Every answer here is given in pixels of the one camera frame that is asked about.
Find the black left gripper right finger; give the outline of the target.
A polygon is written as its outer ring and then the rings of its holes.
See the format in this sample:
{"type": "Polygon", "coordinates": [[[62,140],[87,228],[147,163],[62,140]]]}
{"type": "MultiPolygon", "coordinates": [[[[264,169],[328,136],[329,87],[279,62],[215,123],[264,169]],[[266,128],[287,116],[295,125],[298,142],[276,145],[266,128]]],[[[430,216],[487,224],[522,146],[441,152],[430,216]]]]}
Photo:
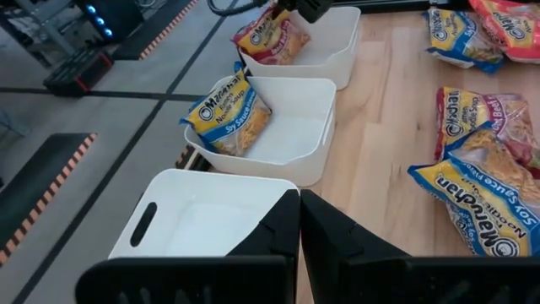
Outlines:
{"type": "Polygon", "coordinates": [[[311,190],[300,207],[315,304],[540,304],[540,258],[412,257],[311,190]]]}

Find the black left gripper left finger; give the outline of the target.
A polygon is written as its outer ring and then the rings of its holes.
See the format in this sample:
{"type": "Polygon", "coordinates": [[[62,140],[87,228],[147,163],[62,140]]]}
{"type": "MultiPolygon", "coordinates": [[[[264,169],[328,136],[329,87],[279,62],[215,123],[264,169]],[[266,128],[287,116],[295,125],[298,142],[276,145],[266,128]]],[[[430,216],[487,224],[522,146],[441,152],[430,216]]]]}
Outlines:
{"type": "Polygon", "coordinates": [[[294,304],[300,195],[288,190],[223,257],[113,258],[86,270],[76,304],[294,304]]]}

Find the red roast beef ramen pack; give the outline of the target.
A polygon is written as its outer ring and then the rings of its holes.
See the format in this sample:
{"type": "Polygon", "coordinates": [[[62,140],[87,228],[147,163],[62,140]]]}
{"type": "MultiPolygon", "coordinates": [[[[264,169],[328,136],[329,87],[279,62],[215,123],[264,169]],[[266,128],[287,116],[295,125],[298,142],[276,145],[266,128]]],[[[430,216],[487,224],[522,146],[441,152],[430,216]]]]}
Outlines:
{"type": "Polygon", "coordinates": [[[534,137],[529,105],[515,93],[486,94],[442,87],[436,94],[437,142],[435,159],[447,145],[485,122],[507,146],[513,158],[540,180],[540,144],[534,137]]]}
{"type": "Polygon", "coordinates": [[[291,65],[311,36],[293,23],[290,11],[269,6],[261,16],[237,32],[232,42],[264,65],[291,65]]]}

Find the blue soy sauce ramen pack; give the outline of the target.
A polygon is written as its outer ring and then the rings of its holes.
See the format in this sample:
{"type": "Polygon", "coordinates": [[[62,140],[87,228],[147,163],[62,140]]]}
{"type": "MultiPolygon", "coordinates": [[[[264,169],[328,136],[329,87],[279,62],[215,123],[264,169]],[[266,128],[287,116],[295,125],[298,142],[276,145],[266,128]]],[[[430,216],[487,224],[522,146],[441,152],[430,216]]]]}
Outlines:
{"type": "Polygon", "coordinates": [[[256,142],[273,111],[253,89],[240,62],[235,73],[196,102],[180,119],[208,150],[242,156],[256,142]]]}
{"type": "Polygon", "coordinates": [[[441,161],[408,174],[442,202],[472,216],[490,257],[540,256],[540,186],[486,122],[447,145],[441,161]]]}
{"type": "Polygon", "coordinates": [[[469,250],[477,256],[487,257],[489,254],[481,245],[478,230],[473,223],[473,218],[465,209],[457,207],[455,204],[445,204],[451,222],[466,243],[469,250]]]}
{"type": "Polygon", "coordinates": [[[423,16],[429,32],[428,54],[460,68],[476,67],[485,73],[499,70],[504,54],[475,13],[429,8],[423,16]]]}

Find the orange chicken ramen pack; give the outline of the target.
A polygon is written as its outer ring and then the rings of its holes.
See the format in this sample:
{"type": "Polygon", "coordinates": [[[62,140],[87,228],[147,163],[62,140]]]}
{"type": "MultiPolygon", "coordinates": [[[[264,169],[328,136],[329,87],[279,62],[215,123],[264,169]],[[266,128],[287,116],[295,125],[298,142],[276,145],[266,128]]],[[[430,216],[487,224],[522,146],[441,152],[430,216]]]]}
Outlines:
{"type": "Polygon", "coordinates": [[[483,27],[514,62],[540,64],[540,3],[468,0],[483,27]]]}

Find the white plastic bin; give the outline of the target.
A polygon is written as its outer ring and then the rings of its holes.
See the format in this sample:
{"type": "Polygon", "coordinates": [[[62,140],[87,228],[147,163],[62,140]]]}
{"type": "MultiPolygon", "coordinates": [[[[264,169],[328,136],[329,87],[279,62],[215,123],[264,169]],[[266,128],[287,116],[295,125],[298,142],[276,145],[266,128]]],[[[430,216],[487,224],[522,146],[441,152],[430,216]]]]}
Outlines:
{"type": "Polygon", "coordinates": [[[336,85],[330,79],[250,77],[273,115],[243,157],[216,154],[186,127],[184,137],[216,170],[307,187],[321,179],[335,130],[336,85]]]}
{"type": "Polygon", "coordinates": [[[223,257],[246,239],[290,181],[168,169],[153,178],[109,258],[223,257]]]}
{"type": "Polygon", "coordinates": [[[310,41],[293,64],[263,65],[243,52],[240,57],[254,76],[330,79],[342,90],[356,58],[360,15],[356,7],[333,7],[311,24],[294,11],[291,21],[310,35],[310,41]]]}

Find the black mat orange striped edge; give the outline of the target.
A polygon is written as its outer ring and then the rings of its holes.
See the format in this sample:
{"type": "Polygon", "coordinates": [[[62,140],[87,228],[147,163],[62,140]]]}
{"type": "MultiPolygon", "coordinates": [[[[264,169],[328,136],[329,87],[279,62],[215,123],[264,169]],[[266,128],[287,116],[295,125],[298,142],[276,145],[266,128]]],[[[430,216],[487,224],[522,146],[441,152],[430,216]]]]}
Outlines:
{"type": "Polygon", "coordinates": [[[153,15],[113,52],[116,61],[143,60],[181,22],[200,0],[166,0],[153,15]]]}
{"type": "Polygon", "coordinates": [[[25,239],[96,137],[96,133],[52,134],[0,191],[0,268],[25,239]]]}
{"type": "Polygon", "coordinates": [[[209,171],[210,163],[192,145],[187,144],[176,160],[175,168],[187,171],[209,171]]]}

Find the black device blue lights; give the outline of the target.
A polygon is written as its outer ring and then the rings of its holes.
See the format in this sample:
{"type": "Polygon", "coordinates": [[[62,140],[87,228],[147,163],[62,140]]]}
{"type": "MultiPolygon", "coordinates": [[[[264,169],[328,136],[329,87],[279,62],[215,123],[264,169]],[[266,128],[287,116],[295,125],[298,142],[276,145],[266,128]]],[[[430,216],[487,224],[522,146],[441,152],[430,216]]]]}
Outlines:
{"type": "Polygon", "coordinates": [[[125,40],[143,21],[134,0],[73,0],[106,42],[125,40]]]}

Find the black case red trim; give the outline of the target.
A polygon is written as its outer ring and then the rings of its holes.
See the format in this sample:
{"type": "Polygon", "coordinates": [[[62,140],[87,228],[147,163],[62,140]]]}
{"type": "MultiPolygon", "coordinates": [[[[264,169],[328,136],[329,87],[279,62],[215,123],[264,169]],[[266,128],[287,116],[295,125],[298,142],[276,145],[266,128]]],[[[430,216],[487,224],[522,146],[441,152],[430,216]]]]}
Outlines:
{"type": "Polygon", "coordinates": [[[114,59],[102,49],[84,49],[74,53],[44,81],[55,96],[79,97],[89,93],[111,70],[114,59]]]}

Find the grey metal frame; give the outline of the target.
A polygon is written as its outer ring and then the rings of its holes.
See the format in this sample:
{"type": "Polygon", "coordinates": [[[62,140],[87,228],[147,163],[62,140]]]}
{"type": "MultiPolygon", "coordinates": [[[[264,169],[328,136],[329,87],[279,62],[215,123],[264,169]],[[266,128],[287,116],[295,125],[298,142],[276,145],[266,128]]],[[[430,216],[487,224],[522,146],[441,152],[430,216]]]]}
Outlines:
{"type": "Polygon", "coordinates": [[[44,68],[95,38],[74,0],[0,0],[0,28],[44,68]]]}

